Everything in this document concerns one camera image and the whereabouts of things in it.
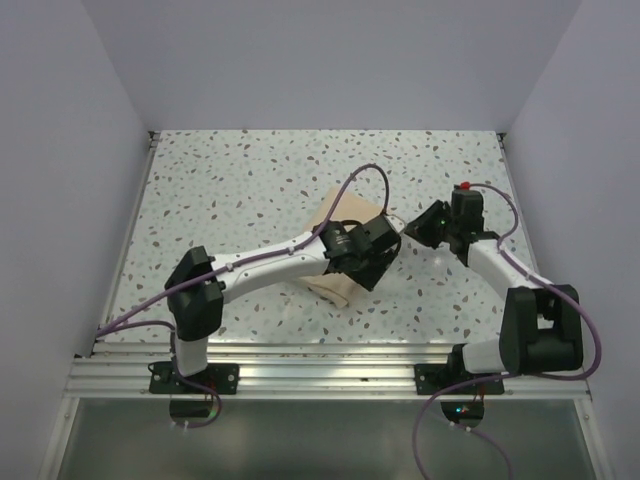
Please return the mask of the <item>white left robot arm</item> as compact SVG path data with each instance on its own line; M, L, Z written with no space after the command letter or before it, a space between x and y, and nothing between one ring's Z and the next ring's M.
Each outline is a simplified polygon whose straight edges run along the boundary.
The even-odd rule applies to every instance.
M176 328L172 379L185 392L208 379L207 345L220 329L224 306L272 284L341 274L371 291L399 254L404 223L379 214L361 223L324 221L271 247L210 256L204 247L185 253L164 288Z

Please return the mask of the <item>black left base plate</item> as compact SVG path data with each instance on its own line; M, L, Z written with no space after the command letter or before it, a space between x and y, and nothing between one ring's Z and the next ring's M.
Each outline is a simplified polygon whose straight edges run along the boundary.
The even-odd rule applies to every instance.
M206 387L219 395L235 395L240 378L240 367L233 363L209 363L203 371L187 376L187 381L179 379L170 361L154 362L147 368L151 394L199 394Z

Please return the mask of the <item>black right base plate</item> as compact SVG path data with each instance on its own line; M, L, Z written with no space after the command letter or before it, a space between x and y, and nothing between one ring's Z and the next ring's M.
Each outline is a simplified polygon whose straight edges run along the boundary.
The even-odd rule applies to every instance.
M444 364L419 363L414 364L413 369L415 390L419 396L432 395L452 385L489 377L489 374L472 374L466 371L451 373ZM502 395L504 393L504 383L501 379L464 386L453 392L459 395Z

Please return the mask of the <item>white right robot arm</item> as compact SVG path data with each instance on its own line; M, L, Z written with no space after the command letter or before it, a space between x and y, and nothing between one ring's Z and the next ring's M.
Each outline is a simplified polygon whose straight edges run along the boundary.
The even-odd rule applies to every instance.
M536 276L503 248L505 238L485 228L484 197L472 184L456 185L451 200L434 202L407 225L406 235L433 249L446 244L504 301L498 338L455 345L445 366L429 375L436 387L464 393L482 376L571 372L582 366L577 291Z

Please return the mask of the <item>beige cloth mat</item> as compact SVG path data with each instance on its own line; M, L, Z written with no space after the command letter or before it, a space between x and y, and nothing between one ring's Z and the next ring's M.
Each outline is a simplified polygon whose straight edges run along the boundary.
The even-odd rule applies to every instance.
M309 230L314 229L320 225L327 214L331 215L329 221L357 220L362 223L380 214L387 216L382 207L349 192L340 194L338 188L332 188L327 192L320 207L305 227ZM387 217L399 232L403 227L403 222L393 217ZM301 277L299 283L327 299L339 309L348 306L361 291L366 290L346 275L326 274L325 271L322 274Z

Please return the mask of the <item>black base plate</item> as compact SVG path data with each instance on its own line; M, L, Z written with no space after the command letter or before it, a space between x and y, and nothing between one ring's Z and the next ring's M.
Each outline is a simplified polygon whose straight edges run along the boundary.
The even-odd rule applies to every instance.
M235 395L240 378L240 367L233 363L209 363L203 371L187 376L187 381L179 379L170 361L154 362L147 368L151 394L199 394L206 387L219 395Z
M451 373L444 364L419 363L414 364L413 369L415 390L419 396L432 395L452 385L489 377L489 374L472 374L466 371ZM502 395L504 393L504 383L501 379L464 386L453 392L459 395Z

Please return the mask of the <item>aluminium rail frame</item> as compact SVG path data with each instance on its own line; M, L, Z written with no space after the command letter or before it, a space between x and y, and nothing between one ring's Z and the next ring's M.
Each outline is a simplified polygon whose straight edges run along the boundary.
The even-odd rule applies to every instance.
M164 130L153 151L107 319L158 293L193 246L219 254L296 236L345 179L405 221L478 182L488 228L531 261L491 131ZM375 291L344 309L293 282L234 301L208 358L238 367L237 391L204 428L174 423L173 397L149 389L169 318L157 304L73 362L42 478L611 477L585 382L508 380L502 395L473 398L486 412L476 432L418 394L417 364L496 337L502 320L502 300L446 248L405 240Z

